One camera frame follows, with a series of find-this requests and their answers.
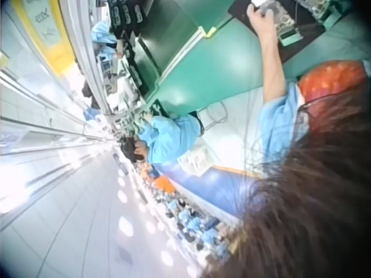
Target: green workbench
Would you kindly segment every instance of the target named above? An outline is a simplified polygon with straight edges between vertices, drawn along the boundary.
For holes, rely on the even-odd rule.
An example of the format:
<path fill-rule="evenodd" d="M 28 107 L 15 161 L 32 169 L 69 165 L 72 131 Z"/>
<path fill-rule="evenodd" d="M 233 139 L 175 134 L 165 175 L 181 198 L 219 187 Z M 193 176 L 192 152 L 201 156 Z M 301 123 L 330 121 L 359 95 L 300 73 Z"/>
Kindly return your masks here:
<path fill-rule="evenodd" d="M 370 57 L 365 31 L 349 14 L 284 64 L 286 77 L 332 59 Z M 169 112 L 184 114 L 262 86 L 257 37 L 236 19 L 199 41 L 177 64 L 148 103 L 158 99 Z"/>

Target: blue panel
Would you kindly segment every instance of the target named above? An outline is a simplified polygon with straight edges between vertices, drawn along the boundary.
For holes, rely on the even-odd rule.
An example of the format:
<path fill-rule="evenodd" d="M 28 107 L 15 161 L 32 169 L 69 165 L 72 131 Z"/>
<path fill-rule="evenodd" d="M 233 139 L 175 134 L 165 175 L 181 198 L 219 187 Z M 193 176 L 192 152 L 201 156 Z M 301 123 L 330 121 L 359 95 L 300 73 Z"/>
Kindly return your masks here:
<path fill-rule="evenodd" d="M 242 217 L 254 178 L 213 167 L 201 177 L 197 177 L 184 172 L 177 162 L 156 164 L 155 167 L 201 199 L 226 213 Z"/>

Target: equipment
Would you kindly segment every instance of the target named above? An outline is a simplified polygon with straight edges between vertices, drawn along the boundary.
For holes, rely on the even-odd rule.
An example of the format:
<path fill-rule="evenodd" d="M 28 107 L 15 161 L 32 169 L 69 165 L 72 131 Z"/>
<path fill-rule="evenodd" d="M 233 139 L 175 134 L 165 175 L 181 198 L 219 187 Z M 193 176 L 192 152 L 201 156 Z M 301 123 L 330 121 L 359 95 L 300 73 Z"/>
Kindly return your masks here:
<path fill-rule="evenodd" d="M 295 26 L 295 21 L 278 1 L 267 0 L 260 5 L 259 9 L 261 14 L 265 14 L 268 9 L 273 11 L 278 39 L 283 46 L 291 45 L 303 38 Z"/>

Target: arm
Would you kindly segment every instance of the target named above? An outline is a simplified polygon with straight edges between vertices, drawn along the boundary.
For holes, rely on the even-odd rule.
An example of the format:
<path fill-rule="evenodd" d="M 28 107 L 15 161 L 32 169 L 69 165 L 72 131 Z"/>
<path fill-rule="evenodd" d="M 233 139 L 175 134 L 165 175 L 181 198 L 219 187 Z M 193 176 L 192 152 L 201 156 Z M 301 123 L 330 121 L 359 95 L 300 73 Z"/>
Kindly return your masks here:
<path fill-rule="evenodd" d="M 158 130 L 158 133 L 171 133 L 178 131 L 179 127 L 175 122 L 164 116 L 154 116 L 151 125 Z"/>
<path fill-rule="evenodd" d="M 286 81 L 276 43 L 260 41 L 263 55 L 263 92 L 267 103 L 286 94 Z"/>
<path fill-rule="evenodd" d="M 263 17 L 259 10 L 254 12 L 253 5 L 249 5 L 247 14 L 260 41 L 263 56 L 263 92 L 266 103 L 286 94 L 286 81 L 278 52 L 274 15 L 271 10 L 268 10 Z"/>

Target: human hand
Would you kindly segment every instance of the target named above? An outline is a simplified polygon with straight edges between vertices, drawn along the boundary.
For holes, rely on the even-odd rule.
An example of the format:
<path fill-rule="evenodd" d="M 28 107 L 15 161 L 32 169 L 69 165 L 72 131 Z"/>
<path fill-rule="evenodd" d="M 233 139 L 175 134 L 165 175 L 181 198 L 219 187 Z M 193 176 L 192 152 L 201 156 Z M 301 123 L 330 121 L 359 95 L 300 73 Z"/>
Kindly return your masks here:
<path fill-rule="evenodd" d="M 116 57 L 118 59 L 122 59 L 123 58 L 123 53 L 122 52 L 116 52 Z"/>
<path fill-rule="evenodd" d="M 262 16 L 260 10 L 254 11 L 254 5 L 250 4 L 248 6 L 247 15 L 259 37 L 260 43 L 278 43 L 272 10 L 267 10 L 265 16 Z"/>
<path fill-rule="evenodd" d="M 151 123 L 153 120 L 152 113 L 150 111 L 147 111 L 146 113 L 144 113 L 143 119 L 145 119 L 148 123 Z"/>

